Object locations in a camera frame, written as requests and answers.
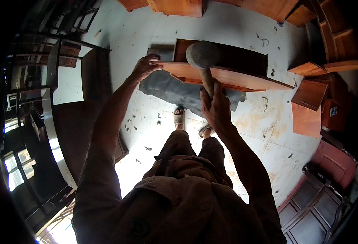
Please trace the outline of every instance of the button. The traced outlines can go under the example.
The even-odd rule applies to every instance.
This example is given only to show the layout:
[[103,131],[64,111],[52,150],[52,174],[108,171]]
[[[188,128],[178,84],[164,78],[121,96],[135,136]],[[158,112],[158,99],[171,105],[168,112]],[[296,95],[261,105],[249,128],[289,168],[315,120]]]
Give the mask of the button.
[[199,207],[199,209],[201,211],[206,211],[209,209],[209,207],[210,207],[210,205],[208,203],[202,203],[201,206]]
[[148,182],[148,183],[146,183],[145,185],[146,185],[147,187],[149,187],[149,188],[156,188],[156,185],[153,184],[152,182]]

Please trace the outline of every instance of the wooden panel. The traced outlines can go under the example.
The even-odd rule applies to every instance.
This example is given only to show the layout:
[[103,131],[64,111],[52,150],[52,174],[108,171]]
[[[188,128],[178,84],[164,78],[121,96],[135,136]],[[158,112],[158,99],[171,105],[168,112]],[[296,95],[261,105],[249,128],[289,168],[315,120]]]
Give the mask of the wooden panel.
[[283,227],[290,220],[293,219],[295,215],[297,215],[298,211],[295,210],[291,203],[288,203],[280,212],[279,212],[279,220],[280,225]]
[[[331,116],[330,109],[336,107],[337,114]],[[331,129],[343,132],[346,129],[348,113],[346,109],[335,104],[331,99],[327,99],[324,104],[324,111],[321,115],[321,125]]]
[[329,72],[358,70],[358,60],[349,60],[324,64],[323,68]]
[[153,12],[165,15],[202,17],[202,0],[147,0]]
[[348,187],[357,169],[350,156],[323,140],[320,141],[311,161],[325,171],[327,176],[342,189]]
[[336,211],[339,203],[336,202],[327,192],[324,192],[319,201],[314,205],[314,209],[323,217],[328,226],[331,227],[335,222]]
[[[187,62],[187,47],[195,42],[198,41],[178,39],[175,45],[173,61]],[[220,58],[215,66],[253,73],[256,75],[267,76],[267,55],[244,48],[239,48],[236,46],[230,46],[215,42],[214,44],[220,51]]]
[[301,28],[307,22],[316,17],[316,13],[308,7],[301,4],[287,19],[286,21],[294,26]]
[[283,22],[298,0],[243,0],[242,7]]
[[[198,79],[191,79],[191,78],[184,78],[184,77],[175,77],[183,82],[186,83],[191,83],[191,84],[199,84],[202,85],[202,80],[198,80]],[[231,89],[231,90],[238,90],[244,93],[248,93],[248,92],[262,92],[262,91],[266,91],[266,90],[252,90],[249,88],[245,88],[245,87],[240,87],[240,86],[236,86],[236,85],[229,85],[229,84],[222,84],[222,88],[223,89]]]
[[327,84],[302,80],[291,102],[317,111],[327,91]]
[[358,42],[352,31],[339,33],[335,37],[335,44],[339,61],[358,59]]
[[321,224],[312,211],[290,229],[290,233],[298,244],[319,244],[326,237],[327,229]]
[[131,12],[133,9],[138,9],[141,7],[148,6],[147,0],[117,0],[123,7],[126,8],[128,12]]
[[332,32],[329,29],[329,26],[327,24],[320,25],[320,31],[324,42],[327,62],[328,63],[336,62],[338,59],[337,51],[336,51],[335,42],[333,40]]
[[348,28],[347,20],[334,0],[322,2],[320,5],[323,8],[332,34],[341,32]]
[[320,138],[321,110],[313,111],[291,103],[293,111],[293,133]]
[[[164,66],[164,70],[177,77],[201,80],[199,70],[184,62],[155,62]],[[212,67],[211,74],[224,85],[234,85],[252,90],[291,90],[294,87],[267,77],[239,73],[223,67]]]
[[295,73],[297,75],[302,75],[302,76],[318,76],[318,75],[323,75],[323,74],[327,74],[329,73],[327,70],[325,70],[324,68],[312,63],[312,62],[307,62],[305,64],[302,64],[300,66],[294,67],[292,69],[288,70],[289,72]]

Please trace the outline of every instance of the white floor tile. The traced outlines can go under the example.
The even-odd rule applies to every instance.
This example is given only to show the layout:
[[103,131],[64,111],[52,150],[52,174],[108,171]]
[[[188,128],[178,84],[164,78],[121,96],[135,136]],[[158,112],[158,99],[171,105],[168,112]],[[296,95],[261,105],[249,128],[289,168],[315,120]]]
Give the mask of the white floor tile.
[[247,93],[246,101],[239,102],[232,112],[232,122],[239,133],[269,140],[283,97],[282,90]]
[[268,143],[261,158],[271,181],[274,196],[288,196],[303,175],[301,169],[308,163],[308,154]]

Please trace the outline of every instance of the left hand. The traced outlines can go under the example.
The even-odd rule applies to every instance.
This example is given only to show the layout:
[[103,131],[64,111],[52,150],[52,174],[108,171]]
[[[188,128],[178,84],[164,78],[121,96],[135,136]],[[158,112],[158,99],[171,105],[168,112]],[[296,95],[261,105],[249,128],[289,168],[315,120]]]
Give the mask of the left hand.
[[137,81],[140,82],[146,77],[148,77],[155,70],[162,70],[163,66],[159,64],[154,64],[153,61],[159,61],[160,56],[157,54],[149,54],[148,56],[142,57],[136,67],[134,68],[131,76]]

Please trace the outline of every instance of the person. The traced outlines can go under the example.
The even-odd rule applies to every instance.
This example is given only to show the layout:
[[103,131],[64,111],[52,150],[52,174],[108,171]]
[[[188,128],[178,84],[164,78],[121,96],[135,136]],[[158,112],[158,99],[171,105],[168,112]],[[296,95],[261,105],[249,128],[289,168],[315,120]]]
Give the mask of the person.
[[[160,57],[139,60],[132,74],[103,106],[91,134],[88,155],[75,193],[72,225],[83,243],[286,243],[263,164],[230,119],[230,101],[215,81],[210,99],[200,89],[209,126],[199,156],[185,131],[184,110],[174,113],[176,130],[152,168],[121,199],[114,153],[127,105],[137,84],[161,65]],[[249,194],[245,203],[233,190],[224,167],[232,155]]]

